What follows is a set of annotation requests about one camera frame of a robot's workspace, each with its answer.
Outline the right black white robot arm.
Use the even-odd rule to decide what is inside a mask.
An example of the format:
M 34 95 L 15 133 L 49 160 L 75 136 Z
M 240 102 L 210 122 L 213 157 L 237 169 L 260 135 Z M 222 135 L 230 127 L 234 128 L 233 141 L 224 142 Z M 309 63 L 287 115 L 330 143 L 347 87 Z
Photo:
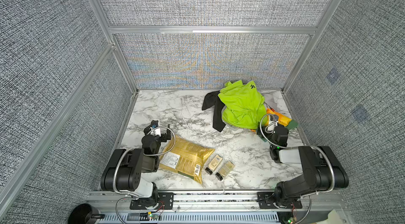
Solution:
M 301 165 L 303 173 L 276 185 L 273 202 L 278 207 L 287 207 L 304 196 L 348 187 L 349 177 L 330 147 L 288 148 L 288 136 L 286 127 L 274 127 L 270 138 L 271 158 L 277 163 Z

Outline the rainbow coloured cloth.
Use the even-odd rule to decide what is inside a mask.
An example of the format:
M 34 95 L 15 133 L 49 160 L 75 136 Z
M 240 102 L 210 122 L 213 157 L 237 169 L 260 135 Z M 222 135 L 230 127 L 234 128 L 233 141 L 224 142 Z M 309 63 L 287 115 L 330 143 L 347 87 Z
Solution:
M 262 129 L 264 131 L 264 128 L 269 120 L 269 118 L 271 117 L 273 120 L 278 119 L 278 125 L 283 125 L 285 126 L 288 130 L 293 130 L 295 128 L 298 127 L 298 123 L 293 120 L 292 118 L 289 118 L 281 113 L 276 112 L 274 109 L 272 108 L 267 108 L 266 109 L 266 113 L 267 114 L 271 114 L 272 116 L 268 116 L 268 118 L 264 119 L 263 122 L 261 123 L 262 125 Z

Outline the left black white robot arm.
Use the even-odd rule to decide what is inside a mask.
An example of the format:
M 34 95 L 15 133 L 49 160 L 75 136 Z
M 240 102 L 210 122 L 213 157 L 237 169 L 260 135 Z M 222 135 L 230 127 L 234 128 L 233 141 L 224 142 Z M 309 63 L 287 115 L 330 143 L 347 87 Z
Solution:
M 175 139 L 169 126 L 161 127 L 157 121 L 144 129 L 142 147 L 135 149 L 116 149 L 101 176 L 100 187 L 127 196 L 131 209 L 158 209 L 163 205 L 157 186 L 148 182 L 143 173 L 157 172 L 161 157 L 167 153 L 160 152 L 162 143 Z

